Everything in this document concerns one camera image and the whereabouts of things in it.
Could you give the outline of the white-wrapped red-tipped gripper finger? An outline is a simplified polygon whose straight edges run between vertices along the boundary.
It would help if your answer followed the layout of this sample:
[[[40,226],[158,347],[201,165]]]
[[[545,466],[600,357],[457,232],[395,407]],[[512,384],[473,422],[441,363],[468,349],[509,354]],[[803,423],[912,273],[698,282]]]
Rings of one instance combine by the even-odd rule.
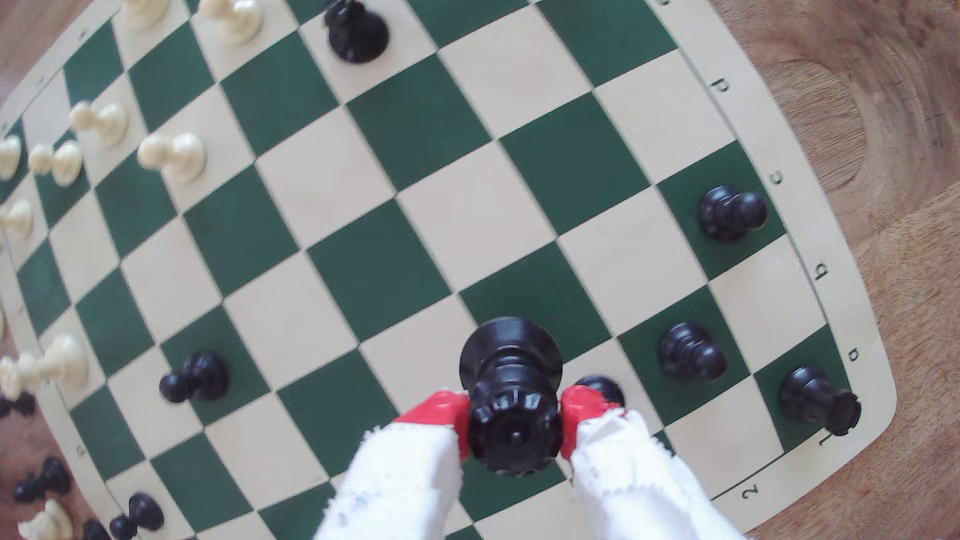
[[[463,485],[470,401],[438,390],[367,432],[314,539],[443,539]]]
[[[561,456],[595,539],[744,539],[642,414],[574,384],[560,395]]]

